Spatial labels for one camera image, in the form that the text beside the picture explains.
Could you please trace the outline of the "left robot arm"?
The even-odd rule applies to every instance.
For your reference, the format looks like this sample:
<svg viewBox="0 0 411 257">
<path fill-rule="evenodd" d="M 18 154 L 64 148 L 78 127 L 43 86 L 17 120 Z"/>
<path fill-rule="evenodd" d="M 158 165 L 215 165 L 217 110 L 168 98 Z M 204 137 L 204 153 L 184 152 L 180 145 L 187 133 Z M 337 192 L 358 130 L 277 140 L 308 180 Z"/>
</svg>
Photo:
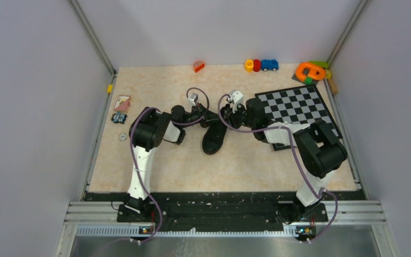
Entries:
<svg viewBox="0 0 411 257">
<path fill-rule="evenodd" d="M 186 135 L 184 128 L 195 124 L 207 129 L 202 139 L 203 152 L 208 155 L 217 153 L 224 143 L 227 127 L 216 113 L 200 103 L 192 106 L 190 112 L 181 105 L 175 105 L 170 113 L 146 107 L 131 125 L 133 170 L 127 190 L 129 199 L 124 206 L 135 220 L 144 221 L 150 215 L 150 173 L 158 147 L 163 141 L 181 144 Z"/>
</svg>

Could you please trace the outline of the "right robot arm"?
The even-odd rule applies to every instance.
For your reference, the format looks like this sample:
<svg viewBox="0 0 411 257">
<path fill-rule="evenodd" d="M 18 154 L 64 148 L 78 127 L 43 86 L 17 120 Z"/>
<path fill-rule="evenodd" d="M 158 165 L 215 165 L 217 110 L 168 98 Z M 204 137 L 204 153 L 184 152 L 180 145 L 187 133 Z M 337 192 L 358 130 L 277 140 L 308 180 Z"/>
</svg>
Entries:
<svg viewBox="0 0 411 257">
<path fill-rule="evenodd" d="M 314 214 L 314 205 L 326 192 L 326 184 L 336 170 L 347 160 L 348 152 L 328 124 L 318 119 L 311 124 L 275 122 L 263 124 L 255 130 L 240 130 L 220 120 L 229 129 L 240 133 L 251 133 L 260 142 L 289 146 L 303 178 L 292 206 L 294 217 L 306 221 Z"/>
</svg>

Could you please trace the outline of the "black canvas sneaker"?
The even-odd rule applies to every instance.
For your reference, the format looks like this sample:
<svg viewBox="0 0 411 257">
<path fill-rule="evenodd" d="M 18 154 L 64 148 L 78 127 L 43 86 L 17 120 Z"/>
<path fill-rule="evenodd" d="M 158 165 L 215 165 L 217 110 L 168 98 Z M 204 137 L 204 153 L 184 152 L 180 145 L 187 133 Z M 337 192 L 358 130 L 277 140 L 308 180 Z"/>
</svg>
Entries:
<svg viewBox="0 0 411 257">
<path fill-rule="evenodd" d="M 207 155 L 216 154 L 224 143 L 227 126 L 223 123 L 214 123 L 209 126 L 202 139 L 202 150 Z"/>
</svg>

